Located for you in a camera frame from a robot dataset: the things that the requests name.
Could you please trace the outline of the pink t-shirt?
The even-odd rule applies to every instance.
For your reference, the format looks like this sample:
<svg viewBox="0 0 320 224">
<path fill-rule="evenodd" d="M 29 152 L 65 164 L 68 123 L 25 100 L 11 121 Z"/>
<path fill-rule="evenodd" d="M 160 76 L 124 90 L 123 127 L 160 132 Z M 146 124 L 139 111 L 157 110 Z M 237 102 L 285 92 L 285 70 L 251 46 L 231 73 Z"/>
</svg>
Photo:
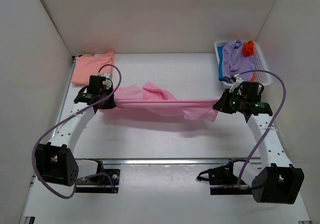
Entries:
<svg viewBox="0 0 320 224">
<path fill-rule="evenodd" d="M 212 108 L 216 99 L 178 100 L 169 91 L 151 82 L 146 82 L 142 88 L 137 85 L 120 87 L 114 96 L 116 107 L 100 110 L 101 113 L 142 109 L 160 116 L 182 116 L 187 120 L 211 122 L 218 115 L 218 111 Z"/>
</svg>

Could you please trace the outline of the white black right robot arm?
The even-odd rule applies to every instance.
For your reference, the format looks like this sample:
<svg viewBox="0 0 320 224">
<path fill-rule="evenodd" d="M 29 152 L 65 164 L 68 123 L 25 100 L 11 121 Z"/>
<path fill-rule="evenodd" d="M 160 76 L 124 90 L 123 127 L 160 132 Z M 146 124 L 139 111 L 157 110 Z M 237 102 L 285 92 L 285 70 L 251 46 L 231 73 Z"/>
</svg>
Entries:
<svg viewBox="0 0 320 224">
<path fill-rule="evenodd" d="M 247 185 L 256 202 L 294 204 L 304 180 L 302 169 L 295 168 L 287 157 L 273 124 L 270 105 L 261 102 L 264 86 L 241 78 L 214 104 L 213 109 L 227 114 L 241 113 L 258 147 L 261 168 L 245 160 L 232 161 L 224 171 L 230 184 Z"/>
</svg>

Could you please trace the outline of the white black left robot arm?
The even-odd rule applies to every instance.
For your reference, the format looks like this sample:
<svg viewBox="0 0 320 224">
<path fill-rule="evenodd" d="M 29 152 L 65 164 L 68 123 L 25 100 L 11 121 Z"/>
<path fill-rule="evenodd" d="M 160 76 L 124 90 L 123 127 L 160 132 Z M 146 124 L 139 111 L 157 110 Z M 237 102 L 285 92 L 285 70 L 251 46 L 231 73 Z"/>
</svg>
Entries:
<svg viewBox="0 0 320 224">
<path fill-rule="evenodd" d="M 82 132 L 98 110 L 116 107 L 111 79 L 90 76 L 89 85 L 78 92 L 69 113 L 71 120 L 57 128 L 46 144 L 35 149 L 35 165 L 45 182 L 72 186 L 80 178 L 88 177 L 99 183 L 104 179 L 101 162 L 93 159 L 76 160 L 73 155 Z"/>
</svg>

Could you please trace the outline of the folded salmon t-shirt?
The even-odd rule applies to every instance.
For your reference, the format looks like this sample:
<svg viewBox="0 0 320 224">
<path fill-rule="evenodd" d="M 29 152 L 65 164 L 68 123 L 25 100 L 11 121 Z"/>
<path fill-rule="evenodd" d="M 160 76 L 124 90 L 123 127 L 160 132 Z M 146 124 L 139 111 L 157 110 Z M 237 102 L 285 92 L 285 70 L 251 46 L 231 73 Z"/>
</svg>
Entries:
<svg viewBox="0 0 320 224">
<path fill-rule="evenodd" d="M 105 64 L 114 64 L 114 52 L 108 52 L 101 55 L 84 54 L 76 57 L 75 71 L 73 73 L 71 83 L 76 86 L 87 86 L 89 84 L 90 76 L 101 74 L 113 73 L 113 67 L 104 67 L 101 71 L 100 68 Z"/>
</svg>

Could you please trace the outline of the white plastic laundry basket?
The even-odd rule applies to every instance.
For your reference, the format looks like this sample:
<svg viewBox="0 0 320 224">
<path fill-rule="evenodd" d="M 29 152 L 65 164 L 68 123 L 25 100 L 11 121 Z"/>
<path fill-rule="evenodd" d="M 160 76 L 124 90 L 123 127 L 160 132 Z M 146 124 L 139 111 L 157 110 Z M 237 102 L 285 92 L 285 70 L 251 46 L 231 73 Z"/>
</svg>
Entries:
<svg viewBox="0 0 320 224">
<path fill-rule="evenodd" d="M 232 40 L 218 40 L 215 41 L 214 43 L 214 50 L 215 50 L 215 55 L 217 59 L 217 65 L 218 65 L 218 76 L 219 79 L 222 77 L 222 68 L 220 67 L 221 65 L 221 60 L 222 60 L 222 48 L 224 45 L 227 43 L 231 42 Z M 253 46 L 254 46 L 254 53 L 256 55 L 256 69 L 258 70 L 268 70 L 267 64 L 265 62 L 262 50 L 258 43 L 253 41 Z M 269 74 L 265 72 L 255 72 L 255 80 L 263 84 L 264 86 L 268 86 L 271 84 L 272 80 Z"/>
</svg>

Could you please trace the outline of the lavender t-shirt in basket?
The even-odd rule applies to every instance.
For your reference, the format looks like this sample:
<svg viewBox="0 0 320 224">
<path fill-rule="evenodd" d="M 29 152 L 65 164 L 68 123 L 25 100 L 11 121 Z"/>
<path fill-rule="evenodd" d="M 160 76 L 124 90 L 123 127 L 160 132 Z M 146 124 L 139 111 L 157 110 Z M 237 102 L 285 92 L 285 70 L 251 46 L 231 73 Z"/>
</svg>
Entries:
<svg viewBox="0 0 320 224">
<path fill-rule="evenodd" d="M 224 77 L 232 78 L 239 73 L 256 69 L 256 55 L 244 57 L 242 46 L 245 44 L 241 40 L 236 40 L 224 45 L 222 54 L 222 72 Z"/>
</svg>

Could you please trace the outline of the orange garment in basket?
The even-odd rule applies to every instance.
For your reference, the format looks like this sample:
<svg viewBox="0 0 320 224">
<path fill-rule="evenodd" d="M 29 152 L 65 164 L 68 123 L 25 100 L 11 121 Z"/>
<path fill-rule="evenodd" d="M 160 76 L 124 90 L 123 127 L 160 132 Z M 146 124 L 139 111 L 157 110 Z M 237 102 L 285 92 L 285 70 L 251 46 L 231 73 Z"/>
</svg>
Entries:
<svg viewBox="0 0 320 224">
<path fill-rule="evenodd" d="M 251 57 L 255 55 L 255 48 L 254 48 L 253 41 L 248 41 L 247 43 L 243 44 L 242 54 L 244 57 Z"/>
</svg>

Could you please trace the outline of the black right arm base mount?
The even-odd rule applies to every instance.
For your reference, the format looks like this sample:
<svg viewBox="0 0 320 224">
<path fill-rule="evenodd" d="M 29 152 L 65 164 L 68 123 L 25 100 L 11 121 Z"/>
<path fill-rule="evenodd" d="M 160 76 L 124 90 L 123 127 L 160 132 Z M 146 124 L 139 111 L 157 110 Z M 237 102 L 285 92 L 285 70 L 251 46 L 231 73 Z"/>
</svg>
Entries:
<svg viewBox="0 0 320 224">
<path fill-rule="evenodd" d="M 238 187 L 238 178 L 233 174 L 235 162 L 244 159 L 229 159 L 222 166 L 209 168 L 198 174 L 197 181 L 206 181 L 210 185 L 210 195 L 252 195 L 251 188 Z"/>
</svg>

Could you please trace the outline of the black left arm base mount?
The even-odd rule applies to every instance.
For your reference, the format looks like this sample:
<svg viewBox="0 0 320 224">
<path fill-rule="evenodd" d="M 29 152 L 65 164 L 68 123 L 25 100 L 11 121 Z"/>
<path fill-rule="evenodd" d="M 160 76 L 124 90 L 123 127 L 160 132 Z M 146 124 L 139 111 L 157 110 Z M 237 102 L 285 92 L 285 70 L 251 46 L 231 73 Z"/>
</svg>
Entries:
<svg viewBox="0 0 320 224">
<path fill-rule="evenodd" d="M 102 160 L 85 159 L 97 163 L 93 177 L 83 177 L 77 182 L 76 193 L 109 193 L 117 194 L 120 183 L 120 166 L 106 164 Z"/>
</svg>

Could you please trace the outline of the aluminium table edge rail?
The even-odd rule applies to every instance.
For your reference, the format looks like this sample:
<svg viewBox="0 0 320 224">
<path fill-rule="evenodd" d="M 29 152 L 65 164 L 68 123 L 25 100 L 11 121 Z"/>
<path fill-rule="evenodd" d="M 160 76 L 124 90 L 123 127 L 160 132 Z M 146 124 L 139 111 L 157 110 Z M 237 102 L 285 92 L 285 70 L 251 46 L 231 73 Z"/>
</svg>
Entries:
<svg viewBox="0 0 320 224">
<path fill-rule="evenodd" d="M 231 158 L 113 158 L 113 159 L 100 159 L 103 164 L 108 165 L 172 165 L 172 164 L 218 164 L 226 163 Z"/>
</svg>

